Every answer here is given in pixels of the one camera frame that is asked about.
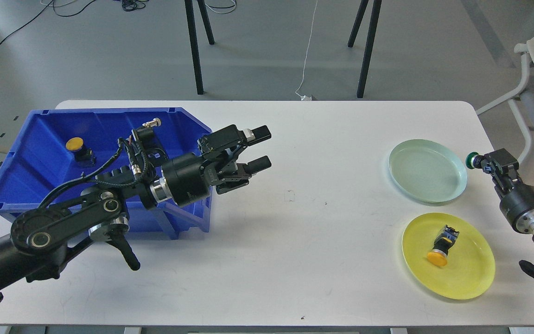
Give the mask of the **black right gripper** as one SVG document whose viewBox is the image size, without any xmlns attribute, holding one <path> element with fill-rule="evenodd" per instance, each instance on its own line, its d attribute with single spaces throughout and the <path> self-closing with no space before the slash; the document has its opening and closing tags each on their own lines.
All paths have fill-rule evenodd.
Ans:
<svg viewBox="0 0 534 334">
<path fill-rule="evenodd" d="M 522 180 L 519 161 L 501 148 L 484 154 L 480 167 L 491 175 L 500 211 L 511 228 L 517 233 L 534 234 L 534 186 Z"/>
</svg>

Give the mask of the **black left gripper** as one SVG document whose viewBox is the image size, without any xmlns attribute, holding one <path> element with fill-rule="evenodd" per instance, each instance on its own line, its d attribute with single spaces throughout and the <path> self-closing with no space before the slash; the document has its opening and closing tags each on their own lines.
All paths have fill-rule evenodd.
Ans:
<svg viewBox="0 0 534 334">
<path fill-rule="evenodd" d="M 210 196 L 214 186 L 224 194 L 249 184 L 250 178 L 272 166 L 268 156 L 249 163 L 237 163 L 247 146 L 272 138 L 265 125 L 255 129 L 238 129 L 232 124 L 204 135 L 197 141 L 201 155 L 183 154 L 161 167 L 161 177 L 151 182 L 149 193 L 156 203 L 172 199 L 184 207 Z"/>
</svg>

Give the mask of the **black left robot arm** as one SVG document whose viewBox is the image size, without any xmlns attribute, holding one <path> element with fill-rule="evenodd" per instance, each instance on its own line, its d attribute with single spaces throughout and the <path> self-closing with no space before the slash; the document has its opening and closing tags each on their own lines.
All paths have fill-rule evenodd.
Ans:
<svg viewBox="0 0 534 334">
<path fill-rule="evenodd" d="M 117 140 L 117 151 L 88 175 L 56 188 L 36 207 L 12 222 L 0 237 L 1 291 L 21 279 L 28 283 L 58 279 L 70 260 L 95 241 L 118 249 L 131 270 L 140 262 L 125 235 L 129 230 L 127 199 L 139 197 L 148 210 L 171 199 L 184 207 L 210 196 L 246 186 L 271 167 L 269 157 L 237 163 L 249 146 L 272 137 L 267 126 L 239 130 L 235 125 L 202 136 L 200 155 L 169 158 L 157 143 L 155 118 Z"/>
</svg>

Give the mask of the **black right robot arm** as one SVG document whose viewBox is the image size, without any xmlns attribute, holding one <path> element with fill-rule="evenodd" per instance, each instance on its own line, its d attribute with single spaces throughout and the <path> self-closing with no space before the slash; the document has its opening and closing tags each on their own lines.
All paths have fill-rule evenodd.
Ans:
<svg viewBox="0 0 534 334">
<path fill-rule="evenodd" d="M 483 155 L 472 152 L 465 162 L 469 169 L 491 175 L 503 216 L 515 232 L 531 235 L 534 243 L 534 186 L 521 179 L 519 161 L 502 148 Z M 521 260 L 519 266 L 534 279 L 534 264 Z"/>
</svg>

